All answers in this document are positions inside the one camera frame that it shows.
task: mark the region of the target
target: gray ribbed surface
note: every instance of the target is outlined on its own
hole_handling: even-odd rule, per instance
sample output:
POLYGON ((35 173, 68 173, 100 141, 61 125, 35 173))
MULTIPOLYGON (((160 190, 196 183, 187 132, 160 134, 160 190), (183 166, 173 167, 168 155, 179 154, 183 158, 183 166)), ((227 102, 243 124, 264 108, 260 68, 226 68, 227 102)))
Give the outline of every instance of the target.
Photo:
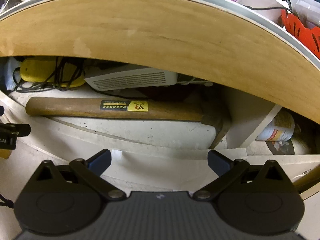
POLYGON ((294 233, 252 236, 222 221, 209 203, 196 202, 186 192, 132 192, 122 202, 107 205, 92 225, 60 237, 24 232, 17 240, 301 240, 294 233))

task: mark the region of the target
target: yellow device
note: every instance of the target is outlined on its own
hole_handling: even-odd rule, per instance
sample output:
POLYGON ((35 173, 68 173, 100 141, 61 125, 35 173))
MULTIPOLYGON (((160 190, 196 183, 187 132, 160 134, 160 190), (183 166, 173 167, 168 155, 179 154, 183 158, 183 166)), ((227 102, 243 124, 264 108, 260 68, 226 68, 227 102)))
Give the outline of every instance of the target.
MULTIPOLYGON (((44 82, 55 70, 56 57, 31 57, 25 59, 20 66, 20 76, 27 82, 44 82)), ((70 80, 76 66, 70 63, 66 63, 63 68, 63 81, 70 80)), ((54 82, 54 76, 52 76, 48 82, 54 82)), ((84 75, 74 80, 70 87, 79 87, 85 83, 84 75)), ((61 87, 66 87, 67 83, 62 83, 61 87)))

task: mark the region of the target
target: yellow label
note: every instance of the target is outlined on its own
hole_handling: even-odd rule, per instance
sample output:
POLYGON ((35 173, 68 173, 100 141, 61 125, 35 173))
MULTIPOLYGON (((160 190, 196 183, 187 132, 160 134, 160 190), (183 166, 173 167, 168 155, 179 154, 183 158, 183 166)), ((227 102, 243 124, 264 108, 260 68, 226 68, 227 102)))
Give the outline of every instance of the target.
POLYGON ((148 102, 146 102, 146 101, 131 101, 128 106, 128 111, 148 112, 148 102))

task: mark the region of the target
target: red object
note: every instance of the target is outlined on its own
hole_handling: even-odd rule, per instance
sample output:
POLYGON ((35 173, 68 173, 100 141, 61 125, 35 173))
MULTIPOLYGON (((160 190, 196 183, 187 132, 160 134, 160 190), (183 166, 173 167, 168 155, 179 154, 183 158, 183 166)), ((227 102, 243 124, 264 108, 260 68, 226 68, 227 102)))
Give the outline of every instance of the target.
POLYGON ((320 59, 320 28, 306 28, 298 17, 287 13, 284 9, 281 10, 281 19, 287 32, 298 39, 320 59))

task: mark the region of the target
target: label sticker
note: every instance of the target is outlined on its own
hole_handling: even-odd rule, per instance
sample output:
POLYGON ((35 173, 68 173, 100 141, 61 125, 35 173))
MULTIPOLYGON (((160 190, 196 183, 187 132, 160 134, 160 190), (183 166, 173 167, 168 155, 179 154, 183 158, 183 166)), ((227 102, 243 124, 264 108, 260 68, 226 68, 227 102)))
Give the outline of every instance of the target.
POLYGON ((148 112, 148 102, 147 101, 131 101, 128 106, 128 111, 148 112))
POLYGON ((100 110, 127 111, 130 101, 102 100, 100 110))
POLYGON ((148 102, 102 100, 100 110, 148 112, 148 102))

